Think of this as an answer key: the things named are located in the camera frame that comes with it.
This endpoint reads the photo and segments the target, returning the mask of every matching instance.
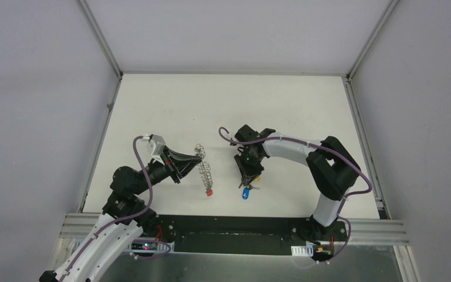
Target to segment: table surface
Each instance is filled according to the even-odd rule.
[[[132,140],[152,133],[179,153],[193,155],[195,145],[202,144],[214,183],[213,196],[207,197],[197,168],[180,184],[162,181],[154,187],[151,205],[158,214],[310,216],[320,192],[306,166],[285,159],[264,159],[265,170],[255,183],[261,189],[252,190],[247,200],[241,197],[241,176],[233,159],[237,147],[219,137],[218,128],[225,126],[233,136],[244,124],[309,140],[335,136],[367,174],[340,77],[131,74],[123,76],[83,211],[101,212],[118,167],[140,169]],[[139,142],[147,163],[145,146]],[[351,191],[365,189],[359,178]],[[140,197],[147,201],[149,193]],[[379,218],[374,195],[352,196],[341,215]]]

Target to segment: blue object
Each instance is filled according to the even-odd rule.
[[[247,187],[245,187],[244,189],[243,189],[243,199],[247,199],[248,198],[248,196],[250,195],[250,190],[247,188]]]

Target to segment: coiled wire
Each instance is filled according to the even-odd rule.
[[[196,156],[200,157],[202,160],[207,155],[205,153],[205,148],[201,144],[196,144],[194,152]],[[198,164],[198,171],[201,174],[201,181],[203,182],[203,185],[205,185],[205,189],[207,191],[211,190],[213,186],[213,180],[211,178],[210,165],[207,162],[201,161],[201,163]]]

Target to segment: white wall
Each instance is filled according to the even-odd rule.
[[[87,0],[120,68],[347,73],[389,0]]]
[[[423,281],[451,281],[451,1],[402,1],[353,81]]]
[[[0,281],[37,281],[116,84],[75,1],[0,1]]]

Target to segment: white tabletop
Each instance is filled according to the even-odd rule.
[[[213,196],[207,197],[197,168],[180,184],[162,181],[154,187],[151,205],[158,214],[310,216],[320,192],[306,166],[285,159],[264,159],[265,170],[255,183],[261,190],[252,190],[247,200],[241,197],[241,176],[233,159],[237,147],[223,141],[218,128],[225,126],[234,136],[244,124],[309,140],[335,136],[367,174],[340,77],[124,75],[83,211],[101,212],[118,167],[140,170],[132,140],[152,133],[188,155],[202,144],[214,182]],[[149,162],[145,143],[139,143],[139,152]],[[351,190],[365,189],[358,179]],[[148,192],[140,197],[147,201]],[[352,196],[341,214],[379,218],[372,193]]]

